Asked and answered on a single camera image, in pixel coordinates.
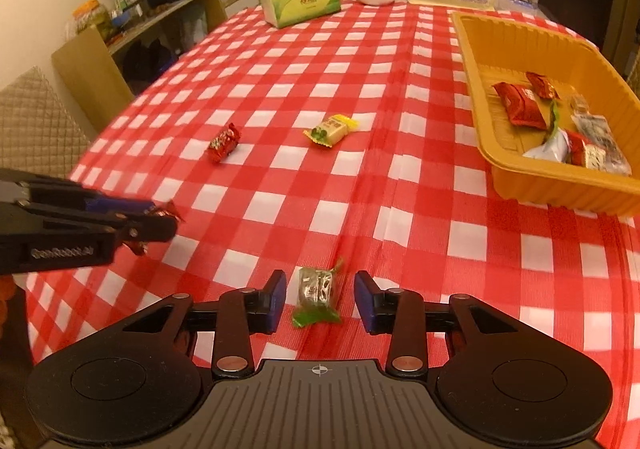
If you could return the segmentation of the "left hand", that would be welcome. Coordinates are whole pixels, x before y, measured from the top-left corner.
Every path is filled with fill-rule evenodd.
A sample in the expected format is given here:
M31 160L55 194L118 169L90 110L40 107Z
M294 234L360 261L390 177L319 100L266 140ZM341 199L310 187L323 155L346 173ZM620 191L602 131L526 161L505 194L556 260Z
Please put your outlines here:
M16 289L17 285L12 275L0 277L0 325L4 325L8 319L8 303L13 299Z

